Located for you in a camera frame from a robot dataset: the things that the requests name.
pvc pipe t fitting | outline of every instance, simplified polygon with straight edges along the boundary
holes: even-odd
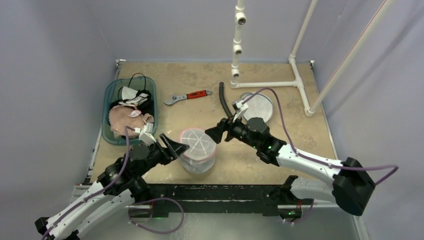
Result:
[[[243,12],[236,13],[235,23],[238,25],[244,25],[246,23],[246,15]]]
[[[240,76],[240,71],[237,68],[231,69],[231,75],[236,79]]]
[[[235,55],[240,55],[242,54],[243,49],[242,46],[240,44],[236,44],[234,46],[232,46],[232,53]]]

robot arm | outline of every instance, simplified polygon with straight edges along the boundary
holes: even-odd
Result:
[[[157,164],[169,164],[189,149],[188,145],[174,142],[164,134],[160,138],[166,147],[148,133],[141,133],[139,138],[147,144],[140,143],[130,149],[126,167],[111,187],[104,189],[118,177],[126,156],[106,167],[97,181],[63,211],[35,221],[38,232],[46,240],[79,240],[96,223],[123,206],[150,199],[149,186],[142,175]]]
[[[235,103],[237,113],[246,110],[245,104]],[[241,114],[223,118],[216,127],[205,131],[217,144],[227,132],[225,142],[237,139],[256,149],[256,155],[265,163],[286,167],[315,177],[318,180],[290,176],[282,186],[286,195],[293,199],[318,199],[331,201],[344,211],[362,215],[375,183],[365,171],[345,170],[334,166],[362,168],[361,164],[348,158],[346,161],[329,159],[297,149],[297,153],[320,160],[328,165],[313,162],[299,156],[285,141],[271,135],[270,128],[262,118],[255,117],[242,123]]]

wrench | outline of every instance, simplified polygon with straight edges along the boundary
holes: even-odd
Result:
[[[172,95],[171,100],[169,101],[163,101],[164,104],[171,106],[174,103],[183,100],[183,99],[196,99],[196,98],[201,98],[201,97],[205,97],[208,95],[211,95],[212,91],[211,90],[201,90],[201,91],[195,91],[186,95],[182,95],[182,96],[176,96],[176,95]]]

white container lid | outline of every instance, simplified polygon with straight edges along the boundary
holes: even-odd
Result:
[[[217,144],[209,137],[205,130],[188,128],[179,135],[179,142],[190,148],[184,152],[184,157],[193,161],[203,162],[215,154]]]
[[[246,92],[241,95],[241,98],[244,101],[248,99],[250,95],[252,95],[252,93]],[[246,104],[249,106],[247,111],[243,114],[243,117],[246,120],[251,118],[262,118],[266,123],[273,116],[273,102],[266,95],[261,93],[256,94],[248,102],[246,102]]]

wooden tabletop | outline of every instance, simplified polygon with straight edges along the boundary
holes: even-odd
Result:
[[[298,64],[300,76],[305,85],[309,102],[318,93],[311,67],[308,64]],[[219,82],[225,83],[225,98],[230,104],[239,99],[245,92],[254,92],[259,88],[230,88],[230,63],[170,63],[170,62],[125,62],[119,78],[130,78],[134,73],[143,73],[156,83],[158,100],[157,130],[154,134],[165,133],[177,141],[181,131],[187,128],[208,129],[216,126],[220,119],[226,117],[219,100]],[[295,76],[289,64],[274,63],[242,63],[240,64],[240,82],[278,82],[293,81]],[[187,93],[209,89],[212,95],[182,100],[172,106],[163,102],[173,94]],[[282,105],[284,121],[294,145],[304,151],[333,159],[334,150],[329,137],[329,131],[321,108],[313,117],[306,117],[299,90],[295,87],[275,87]],[[269,91],[262,92],[272,99],[273,116],[267,123],[271,134],[287,141],[284,134],[278,107],[274,95]],[[108,144],[100,140],[91,181],[105,168],[122,157],[125,146]],[[307,175],[284,167],[262,162],[256,151],[246,144],[233,139],[222,141],[216,146],[216,162],[203,174],[187,172],[179,162],[157,165],[143,177],[147,183],[168,184],[282,184],[289,175]]]

